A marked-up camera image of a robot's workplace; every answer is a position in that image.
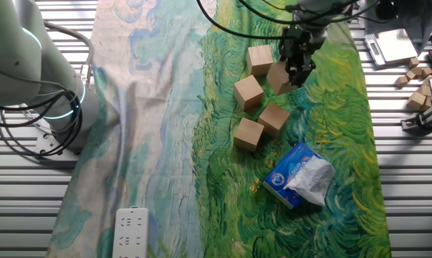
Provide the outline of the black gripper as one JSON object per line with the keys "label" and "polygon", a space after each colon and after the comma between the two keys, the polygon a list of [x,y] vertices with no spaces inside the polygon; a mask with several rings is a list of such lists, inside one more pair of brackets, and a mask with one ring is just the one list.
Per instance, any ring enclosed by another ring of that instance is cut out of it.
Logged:
{"label": "black gripper", "polygon": [[283,28],[279,41],[280,61],[288,61],[287,72],[289,84],[293,87],[301,87],[300,72],[296,67],[302,67],[302,81],[305,81],[315,68],[311,56],[318,50],[318,43],[313,42],[309,32],[298,28]]}

